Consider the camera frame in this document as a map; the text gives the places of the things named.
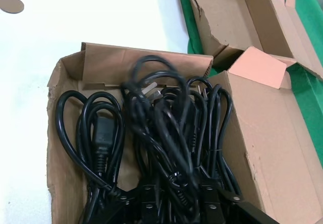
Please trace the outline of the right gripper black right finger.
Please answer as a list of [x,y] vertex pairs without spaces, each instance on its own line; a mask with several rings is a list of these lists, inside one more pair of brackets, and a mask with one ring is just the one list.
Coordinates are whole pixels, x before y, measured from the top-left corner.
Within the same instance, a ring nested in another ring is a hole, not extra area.
[[201,183],[201,223],[257,223],[276,221],[266,213],[217,183]]

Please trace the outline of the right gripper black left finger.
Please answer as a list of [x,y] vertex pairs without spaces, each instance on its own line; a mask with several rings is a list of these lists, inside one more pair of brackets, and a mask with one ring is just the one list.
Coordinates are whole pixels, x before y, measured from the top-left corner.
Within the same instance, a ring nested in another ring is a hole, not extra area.
[[159,223],[155,185],[141,185],[112,201],[101,223]]

